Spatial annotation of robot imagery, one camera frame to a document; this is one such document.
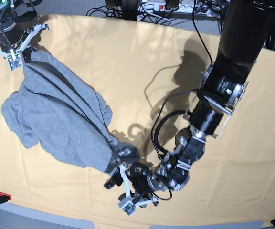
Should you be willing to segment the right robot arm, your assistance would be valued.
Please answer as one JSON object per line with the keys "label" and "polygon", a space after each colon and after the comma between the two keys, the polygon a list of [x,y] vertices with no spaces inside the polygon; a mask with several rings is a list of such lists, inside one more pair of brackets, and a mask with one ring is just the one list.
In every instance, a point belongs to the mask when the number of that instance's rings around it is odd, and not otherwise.
{"label": "right robot arm", "polygon": [[18,59],[30,41],[47,24],[38,24],[35,6],[40,0],[0,0],[0,55],[5,59]]}

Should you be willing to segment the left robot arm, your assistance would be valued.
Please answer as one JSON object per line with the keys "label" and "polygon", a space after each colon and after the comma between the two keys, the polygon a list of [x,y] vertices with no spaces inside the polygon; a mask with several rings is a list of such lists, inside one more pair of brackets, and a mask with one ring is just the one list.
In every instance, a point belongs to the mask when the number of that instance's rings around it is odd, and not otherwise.
{"label": "left robot arm", "polygon": [[[104,183],[106,189],[125,186],[119,197],[123,208],[158,204],[157,191],[179,191],[190,178],[194,162],[204,154],[208,136],[217,138],[215,130],[224,115],[231,116],[241,100],[247,77],[275,21],[275,0],[232,0],[228,4],[217,56],[203,74],[194,108],[176,110],[158,116],[150,139],[160,159],[157,167],[140,162],[116,162],[116,172]],[[165,122],[176,115],[188,120],[188,126],[175,136],[175,148],[166,150],[159,144],[159,132]]]}

